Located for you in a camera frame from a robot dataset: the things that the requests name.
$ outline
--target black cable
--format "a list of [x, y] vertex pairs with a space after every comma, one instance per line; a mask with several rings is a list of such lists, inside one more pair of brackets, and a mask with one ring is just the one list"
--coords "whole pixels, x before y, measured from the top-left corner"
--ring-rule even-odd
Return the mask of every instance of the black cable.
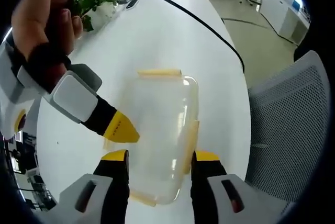
[[204, 21], [202, 21], [199, 17], [197, 17], [196, 15], [194, 15], [193, 13], [191, 13], [190, 11], [188, 11], [186, 8], [180, 6], [179, 4], [175, 3], [172, 0], [164, 0], [167, 3], [177, 7], [178, 9], [182, 10], [183, 12], [187, 13], [189, 16], [191, 16], [192, 18], [194, 18], [195, 20], [197, 20], [199, 23], [201, 23], [203, 26], [205, 26], [207, 29], [209, 29], [212, 33], [214, 33], [219, 39], [221, 39], [221, 41], [223, 41], [239, 58], [241, 65], [242, 65], [242, 70], [244, 72], [244, 63], [243, 60], [240, 56], [240, 54], [236, 51], [236, 49], [234, 49], [234, 47], [232, 45], [230, 45], [230, 43], [224, 39], [218, 32], [216, 32], [210, 25], [208, 25], [207, 23], [205, 23]]

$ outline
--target green plant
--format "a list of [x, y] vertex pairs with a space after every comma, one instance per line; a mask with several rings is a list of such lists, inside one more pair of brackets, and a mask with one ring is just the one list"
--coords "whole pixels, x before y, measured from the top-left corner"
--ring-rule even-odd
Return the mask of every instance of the green plant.
[[81, 17], [84, 31], [91, 31], [93, 30], [91, 18], [86, 13], [89, 10], [96, 11], [102, 3], [113, 3], [115, 6], [118, 2], [119, 0], [74, 0], [72, 13]]

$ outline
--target gray mesh chair back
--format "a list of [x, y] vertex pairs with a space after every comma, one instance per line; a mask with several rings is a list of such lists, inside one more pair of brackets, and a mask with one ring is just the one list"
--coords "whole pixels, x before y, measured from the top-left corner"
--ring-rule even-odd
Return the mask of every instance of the gray mesh chair back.
[[330, 87], [309, 51], [288, 69], [249, 89], [251, 149], [245, 181], [276, 198], [296, 201], [326, 138]]

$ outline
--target gray floor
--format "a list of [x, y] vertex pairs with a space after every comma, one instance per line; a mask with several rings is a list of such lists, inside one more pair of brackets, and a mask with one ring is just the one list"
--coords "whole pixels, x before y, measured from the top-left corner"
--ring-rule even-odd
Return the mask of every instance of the gray floor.
[[250, 6], [247, 2], [240, 4], [239, 0], [210, 2], [219, 16], [226, 19], [227, 30], [245, 64], [248, 87], [268, 79], [293, 63], [296, 45], [275, 33], [266, 19], [256, 11], [258, 5]]

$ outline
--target plastic container lid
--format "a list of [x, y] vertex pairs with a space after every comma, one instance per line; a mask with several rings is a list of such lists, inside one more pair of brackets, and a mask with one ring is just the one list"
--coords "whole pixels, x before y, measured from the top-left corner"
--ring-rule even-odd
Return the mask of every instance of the plastic container lid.
[[109, 148], [129, 151], [131, 196], [153, 206], [173, 202], [195, 148], [190, 141], [198, 114], [197, 82], [181, 75], [139, 76], [127, 83], [118, 110], [140, 135], [137, 143]]

